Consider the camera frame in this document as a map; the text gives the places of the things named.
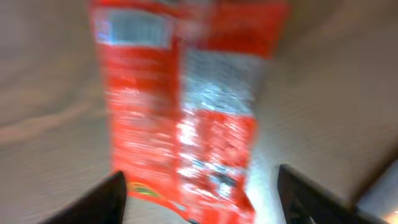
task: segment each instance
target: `wooden surface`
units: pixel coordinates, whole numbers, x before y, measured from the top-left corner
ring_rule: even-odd
[[[258,223],[283,223],[273,168],[289,163],[356,198],[395,151],[398,3],[298,0],[257,106],[248,194]],[[0,217],[36,223],[109,172],[103,86],[78,0],[0,2]],[[126,223],[183,223],[130,200]]]

